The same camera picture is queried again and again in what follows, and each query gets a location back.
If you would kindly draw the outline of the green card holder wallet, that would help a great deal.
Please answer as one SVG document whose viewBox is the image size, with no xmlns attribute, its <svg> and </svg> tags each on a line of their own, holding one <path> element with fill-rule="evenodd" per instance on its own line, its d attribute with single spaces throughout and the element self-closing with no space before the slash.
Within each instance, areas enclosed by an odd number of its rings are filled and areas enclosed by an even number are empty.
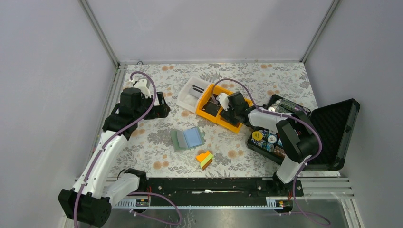
<svg viewBox="0 0 403 228">
<path fill-rule="evenodd" d="M 193 127 L 184 131 L 172 130 L 171 139 L 176 151 L 190 150 L 205 144 L 204 132 L 199 127 Z"/>
</svg>

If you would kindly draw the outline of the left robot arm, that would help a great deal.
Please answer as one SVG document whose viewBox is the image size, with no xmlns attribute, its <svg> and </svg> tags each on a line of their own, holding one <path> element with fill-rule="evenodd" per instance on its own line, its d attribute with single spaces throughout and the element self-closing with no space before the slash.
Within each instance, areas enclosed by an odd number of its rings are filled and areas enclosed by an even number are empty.
<svg viewBox="0 0 403 228">
<path fill-rule="evenodd" d="M 126 88 L 111 114 L 105 119 L 96 150 L 85 170 L 70 190 L 62 189 L 58 201 L 65 215 L 94 227 L 102 227 L 112 208 L 133 192 L 147 191 L 144 171 L 127 168 L 121 178 L 105 187 L 118 154 L 127 146 L 140 120 L 166 118 L 170 111 L 162 92 L 146 96 L 139 88 Z"/>
</svg>

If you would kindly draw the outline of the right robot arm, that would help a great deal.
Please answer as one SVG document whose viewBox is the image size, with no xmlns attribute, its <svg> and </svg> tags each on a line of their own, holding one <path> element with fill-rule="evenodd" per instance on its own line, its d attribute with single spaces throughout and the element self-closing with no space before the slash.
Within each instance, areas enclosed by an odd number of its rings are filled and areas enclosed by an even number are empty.
<svg viewBox="0 0 403 228">
<path fill-rule="evenodd" d="M 273 191 L 280 196 L 291 190 L 291 182 L 305 165 L 322 151 L 322 141 L 312 122 L 303 111 L 285 114 L 269 111 L 252 103 L 250 106 L 240 92 L 220 93 L 218 103 L 230 118 L 251 128 L 277 129 L 285 158 L 275 172 Z"/>
</svg>

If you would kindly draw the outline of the yellow plastic divided bin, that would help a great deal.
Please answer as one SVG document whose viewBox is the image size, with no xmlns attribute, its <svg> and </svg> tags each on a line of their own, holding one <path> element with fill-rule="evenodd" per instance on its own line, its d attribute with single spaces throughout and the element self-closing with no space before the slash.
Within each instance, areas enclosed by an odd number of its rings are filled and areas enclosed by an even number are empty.
<svg viewBox="0 0 403 228">
<path fill-rule="evenodd" d="M 208 101 L 213 101 L 211 99 L 211 92 L 213 91 L 213 95 L 215 98 L 217 98 L 217 96 L 221 93 L 225 93 L 227 95 L 231 95 L 233 92 L 230 90 L 227 90 L 225 88 L 222 88 L 220 86 L 215 86 L 214 90 L 212 90 L 214 84 L 210 84 L 210 86 L 207 88 L 207 90 L 204 92 L 204 94 L 202 95 L 200 101 L 198 102 L 197 108 L 196 108 L 196 114 L 223 127 L 228 129 L 229 131 L 233 132 L 233 133 L 238 133 L 241 129 L 241 127 L 243 126 L 243 124 L 239 123 L 236 126 L 233 126 L 231 124 L 229 124 L 228 122 L 226 122 L 221 116 L 220 113 L 224 110 L 224 108 L 221 106 L 218 114 L 216 117 L 209 115 L 208 113 L 204 112 L 202 109 L 203 107 L 206 105 L 206 103 Z"/>
</svg>

